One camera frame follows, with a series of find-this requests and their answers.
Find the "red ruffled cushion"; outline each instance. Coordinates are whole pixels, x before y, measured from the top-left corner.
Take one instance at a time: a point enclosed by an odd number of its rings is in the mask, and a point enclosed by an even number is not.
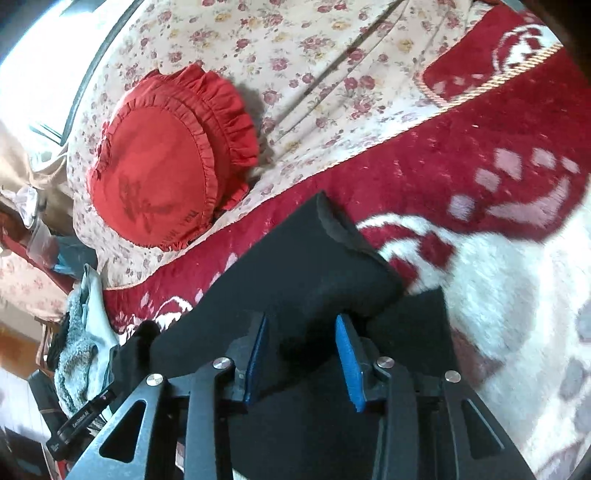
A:
[[[258,142],[236,89],[191,65],[149,73],[120,101],[89,171],[92,202],[121,237],[182,249],[248,191]]]

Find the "folded cloth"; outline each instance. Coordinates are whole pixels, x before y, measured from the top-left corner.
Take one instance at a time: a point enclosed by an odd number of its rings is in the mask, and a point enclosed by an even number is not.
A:
[[[448,370],[460,371],[441,288],[389,305],[367,323],[365,333],[381,355],[412,372],[442,377]]]
[[[118,341],[105,312],[99,274],[88,265],[68,296],[67,310],[70,325],[55,383],[64,412],[71,417],[103,389],[110,350]]]
[[[251,317],[244,311],[266,312],[283,358],[303,368],[288,369],[298,378],[285,383],[281,375],[267,376],[276,381],[264,385],[267,396],[248,415],[230,419],[234,468],[258,480],[369,478],[378,419],[356,414],[349,401],[335,354],[335,319],[341,312],[372,318],[402,291],[354,224],[318,194],[156,337],[150,371],[169,378],[196,371],[247,332]]]
[[[46,364],[47,368],[52,372],[56,371],[57,366],[60,363],[60,355],[64,347],[66,346],[66,337],[68,329],[70,328],[70,314],[66,312],[60,322],[60,329],[51,338],[51,344],[47,351]]]
[[[192,64],[154,70],[104,130],[88,188],[102,219],[142,247],[182,249],[248,191],[255,130],[238,91]]]
[[[160,327],[146,320],[138,327],[123,347],[113,348],[109,372],[112,389],[118,398],[110,404],[115,412],[135,387],[150,373],[150,346],[160,334]]]
[[[107,371],[105,372],[105,382],[103,383],[104,386],[111,385],[115,380],[115,375],[113,374],[113,362],[115,361],[115,357],[119,353],[120,348],[120,345],[115,345],[109,351],[109,368],[107,368]]]

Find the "white wall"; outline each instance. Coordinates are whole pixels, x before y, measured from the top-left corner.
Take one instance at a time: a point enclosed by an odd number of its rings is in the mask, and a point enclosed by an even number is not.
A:
[[[0,426],[38,442],[51,436],[26,380],[0,368]]]
[[[37,342],[41,341],[43,327],[32,315],[19,310],[11,303],[0,302],[0,322]]]

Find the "floral bedspread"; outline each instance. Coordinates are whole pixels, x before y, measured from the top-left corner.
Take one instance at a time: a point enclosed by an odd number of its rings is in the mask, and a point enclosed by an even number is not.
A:
[[[264,200],[437,113],[416,77],[487,9],[472,0],[144,2],[95,72],[70,137],[74,228],[97,250],[105,286],[142,281],[182,254],[120,238],[86,190],[103,124],[149,71],[199,63],[219,72],[241,91],[259,132],[261,166],[250,194],[197,244]]]
[[[13,252],[0,255],[0,302],[57,322],[66,311],[66,294],[41,270]]]

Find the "plastic bag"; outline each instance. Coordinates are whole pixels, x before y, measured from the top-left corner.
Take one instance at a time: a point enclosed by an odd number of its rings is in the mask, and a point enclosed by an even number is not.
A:
[[[52,235],[47,225],[38,218],[27,245],[27,255],[37,264],[53,268],[57,263],[58,253],[57,237]]]
[[[11,199],[25,227],[30,228],[37,216],[39,192],[30,185],[22,186]]]
[[[56,236],[55,239],[59,253],[55,265],[51,268],[54,272],[82,280],[84,265],[89,264],[92,268],[98,266],[95,250],[83,244],[78,237]]]

